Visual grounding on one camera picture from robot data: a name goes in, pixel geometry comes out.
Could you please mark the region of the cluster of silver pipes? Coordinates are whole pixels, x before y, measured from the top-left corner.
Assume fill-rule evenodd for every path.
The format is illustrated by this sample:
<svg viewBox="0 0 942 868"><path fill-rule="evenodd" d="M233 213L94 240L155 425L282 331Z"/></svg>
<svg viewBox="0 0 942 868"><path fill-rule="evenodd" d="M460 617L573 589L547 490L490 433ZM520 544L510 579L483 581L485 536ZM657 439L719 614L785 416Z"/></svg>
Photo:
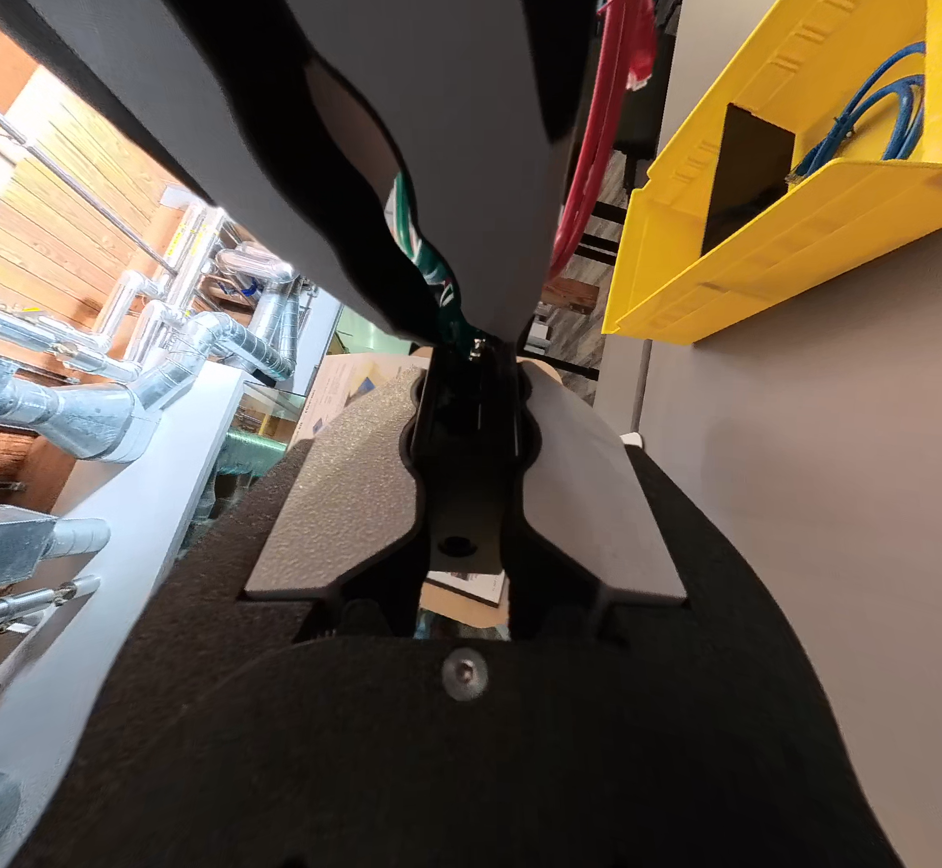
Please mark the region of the cluster of silver pipes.
<svg viewBox="0 0 942 868"><path fill-rule="evenodd" d="M2 304L2 343L51 356L98 383L46 387L2 357L2 424L70 458L126 465L145 455L168 409L210 366L289 380L297 367L304 280L288 261L240 240L226 212L193 201L165 254L2 118L2 133L138 243L159 267L127 269L84 330L41 308Z"/></svg>

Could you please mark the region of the yellow plastic bin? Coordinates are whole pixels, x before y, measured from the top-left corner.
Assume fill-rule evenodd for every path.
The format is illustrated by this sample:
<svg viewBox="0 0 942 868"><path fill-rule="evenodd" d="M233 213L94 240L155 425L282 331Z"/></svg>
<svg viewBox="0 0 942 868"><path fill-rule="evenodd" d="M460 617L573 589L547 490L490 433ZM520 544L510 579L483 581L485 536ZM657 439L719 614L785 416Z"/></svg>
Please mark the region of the yellow plastic bin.
<svg viewBox="0 0 942 868"><path fill-rule="evenodd" d="M701 255L726 107L787 192ZM940 0L776 0L635 190L603 333L693 344L940 229Z"/></svg>

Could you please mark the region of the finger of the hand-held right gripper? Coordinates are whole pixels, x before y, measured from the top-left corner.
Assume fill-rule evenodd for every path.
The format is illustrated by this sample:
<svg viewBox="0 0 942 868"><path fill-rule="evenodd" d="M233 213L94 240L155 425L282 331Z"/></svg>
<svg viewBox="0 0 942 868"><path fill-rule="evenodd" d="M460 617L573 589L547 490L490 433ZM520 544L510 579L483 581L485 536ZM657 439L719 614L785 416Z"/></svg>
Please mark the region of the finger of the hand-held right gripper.
<svg viewBox="0 0 942 868"><path fill-rule="evenodd" d="M403 170L466 320L523 331L575 122L575 0L284 0L330 137L378 200Z"/></svg>
<svg viewBox="0 0 942 868"><path fill-rule="evenodd" d="M22 0L206 200L378 325L439 339L383 204L314 107L284 0Z"/></svg>

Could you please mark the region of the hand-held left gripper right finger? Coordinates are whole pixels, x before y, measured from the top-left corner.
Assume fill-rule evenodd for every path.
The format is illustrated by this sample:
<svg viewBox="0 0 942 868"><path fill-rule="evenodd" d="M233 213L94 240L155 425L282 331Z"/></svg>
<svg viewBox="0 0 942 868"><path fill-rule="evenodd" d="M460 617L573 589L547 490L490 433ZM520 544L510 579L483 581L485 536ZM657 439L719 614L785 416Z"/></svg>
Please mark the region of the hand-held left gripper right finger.
<svg viewBox="0 0 942 868"><path fill-rule="evenodd" d="M512 598L685 598L617 433L537 363L517 364L526 454L506 572Z"/></svg>

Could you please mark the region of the black bin divider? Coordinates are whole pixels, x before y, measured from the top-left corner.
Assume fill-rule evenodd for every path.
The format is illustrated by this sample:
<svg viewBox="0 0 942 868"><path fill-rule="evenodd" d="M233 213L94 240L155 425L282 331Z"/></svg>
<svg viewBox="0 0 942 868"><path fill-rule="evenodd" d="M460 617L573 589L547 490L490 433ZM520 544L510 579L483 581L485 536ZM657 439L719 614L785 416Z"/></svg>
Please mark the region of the black bin divider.
<svg viewBox="0 0 942 868"><path fill-rule="evenodd" d="M726 107L701 255L715 250L787 192L795 133L730 103Z"/></svg>

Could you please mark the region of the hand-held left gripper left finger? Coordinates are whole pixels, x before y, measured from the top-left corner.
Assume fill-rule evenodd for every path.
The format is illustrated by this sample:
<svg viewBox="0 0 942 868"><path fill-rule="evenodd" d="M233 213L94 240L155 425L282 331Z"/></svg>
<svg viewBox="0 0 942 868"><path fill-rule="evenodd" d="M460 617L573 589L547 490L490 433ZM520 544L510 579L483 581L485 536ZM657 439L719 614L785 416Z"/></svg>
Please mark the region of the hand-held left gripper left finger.
<svg viewBox="0 0 942 868"><path fill-rule="evenodd" d="M246 582L249 599L336 594L415 528L418 487L402 446L425 371L399 374L294 445L307 454Z"/></svg>

